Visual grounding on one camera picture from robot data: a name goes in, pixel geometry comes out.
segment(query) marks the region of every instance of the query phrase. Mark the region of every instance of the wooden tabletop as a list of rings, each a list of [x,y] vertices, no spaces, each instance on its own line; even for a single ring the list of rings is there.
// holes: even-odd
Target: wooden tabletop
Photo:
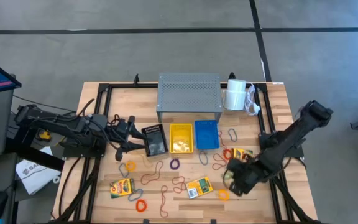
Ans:
[[[78,110],[82,109],[86,102],[96,98],[99,82],[86,82],[81,93]],[[267,83],[268,95],[272,107],[272,113],[277,130],[283,130],[292,124],[290,105],[288,103],[285,86],[282,83]],[[260,93],[261,108],[264,115],[265,127],[269,132],[269,124],[262,93]],[[112,120],[114,114],[127,119],[134,115],[135,125],[138,130],[141,128],[158,124],[155,112],[157,102],[156,88],[120,88],[113,89],[108,119]],[[86,114],[92,114],[94,103],[86,110]],[[163,115],[163,127],[169,147],[169,125],[170,123],[193,123],[201,119],[214,119],[213,114],[195,113],[165,113]],[[234,128],[238,135],[238,141],[232,142],[227,131]],[[223,143],[228,147],[238,147],[253,150],[254,154],[260,152],[257,136],[260,133],[259,122],[256,116],[248,116],[244,112],[224,110],[218,124],[218,129],[223,132]],[[130,139],[134,143],[143,144],[137,139]],[[144,194],[141,199],[147,202],[146,211],[139,213],[135,209],[136,202],[128,201],[127,197],[111,199],[109,184],[112,181],[122,179],[118,170],[120,162],[114,158],[115,150],[107,145],[106,155],[101,160],[96,197],[92,215],[93,223],[142,223],[147,218],[151,223],[209,223],[211,219],[217,219],[218,223],[275,223],[273,212],[272,196],[269,184],[257,184],[247,195],[238,197],[229,193],[229,200],[218,199],[218,190],[224,189],[222,173],[224,169],[217,171],[212,169],[214,163],[213,154],[222,152],[222,147],[215,150],[208,150],[208,164],[200,163],[199,151],[195,149],[192,154],[165,154],[162,156],[148,157],[144,160],[145,151],[136,150],[124,154],[122,162],[129,160],[136,162],[136,170],[130,172],[128,178],[135,180],[136,188],[142,188]],[[180,168],[171,170],[169,163],[173,158],[180,160]],[[60,181],[53,214],[58,216],[58,203],[63,182],[66,179],[68,170],[73,165],[75,158],[65,162],[62,178]],[[63,195],[63,210],[70,204],[78,192],[81,172],[83,168],[81,159],[68,180]],[[156,163],[163,161],[161,176],[159,180],[142,185],[140,178],[144,174],[153,174]],[[308,178],[305,168],[296,160],[292,160],[285,170],[288,188],[299,206],[311,218],[317,219],[313,199],[310,192]],[[195,199],[189,199],[187,191],[178,194],[173,191],[174,185],[171,180],[174,177],[184,176],[186,182],[208,176],[214,191]],[[168,212],[167,218],[160,216],[162,203],[161,186],[168,186],[164,193],[166,203],[163,209]],[[85,218],[86,206],[88,204],[88,193],[84,196],[81,208],[81,219]],[[279,199],[283,219],[286,219],[285,206],[282,195],[279,192]]]

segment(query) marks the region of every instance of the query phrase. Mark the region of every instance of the concrete floor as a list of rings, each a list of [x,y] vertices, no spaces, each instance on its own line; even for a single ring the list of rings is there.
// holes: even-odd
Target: concrete floor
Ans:
[[[358,27],[358,1],[256,0],[261,26]],[[0,0],[0,30],[253,27],[243,0]],[[316,99],[334,110],[303,145],[319,219],[358,223],[358,32],[264,33],[272,80],[293,114]],[[264,81],[254,33],[0,35],[16,95],[76,109],[84,81],[158,80],[160,72],[230,72]],[[14,100],[12,109],[23,101]],[[19,223],[46,222],[56,187],[19,204]]]

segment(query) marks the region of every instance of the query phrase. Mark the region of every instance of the gray perforated metal shelf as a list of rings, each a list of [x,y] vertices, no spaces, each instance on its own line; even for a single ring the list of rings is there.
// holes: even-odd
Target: gray perforated metal shelf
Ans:
[[[214,113],[223,110],[220,77],[211,73],[161,73],[158,81],[158,121],[163,112]]]

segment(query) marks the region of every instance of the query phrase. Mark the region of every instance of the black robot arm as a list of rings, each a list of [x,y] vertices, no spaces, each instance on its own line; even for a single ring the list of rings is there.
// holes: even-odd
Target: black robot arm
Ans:
[[[232,172],[233,181],[229,190],[241,196],[248,194],[258,182],[271,179],[302,223],[320,223],[304,213],[276,175],[284,169],[282,164],[286,153],[294,148],[296,150],[305,141],[304,136],[310,131],[326,126],[332,113],[331,109],[323,107],[317,101],[310,101],[301,109],[301,116],[298,120],[286,130],[274,133],[261,143],[265,150],[260,154],[254,158],[247,157],[245,162],[231,159],[226,171]],[[280,223],[298,222],[281,220]]]
[[[128,122],[118,119],[113,124],[108,122],[105,115],[64,116],[44,111],[36,105],[27,105],[19,106],[14,121],[20,127],[41,128],[65,136],[67,140],[60,145],[65,148],[66,157],[100,157],[108,143],[117,150],[116,160],[121,161],[123,152],[144,148],[143,145],[129,142],[129,135],[146,138],[136,130],[134,116],[130,116]]]

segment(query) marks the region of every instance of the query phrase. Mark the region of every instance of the orange rubber band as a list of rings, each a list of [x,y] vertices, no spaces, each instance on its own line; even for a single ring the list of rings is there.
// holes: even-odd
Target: orange rubber band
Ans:
[[[223,157],[227,160],[231,159],[232,158],[232,153],[231,153],[231,150],[230,149],[225,149],[223,150]]]
[[[139,204],[142,203],[143,204],[143,208],[139,208]],[[147,208],[147,204],[146,204],[146,201],[143,200],[143,199],[139,199],[137,202],[136,202],[136,210],[138,212],[144,212]]]
[[[134,161],[128,161],[125,163],[125,170],[128,172],[134,171],[136,169],[136,163]]]
[[[218,190],[218,197],[223,201],[229,200],[229,192],[227,190]]]

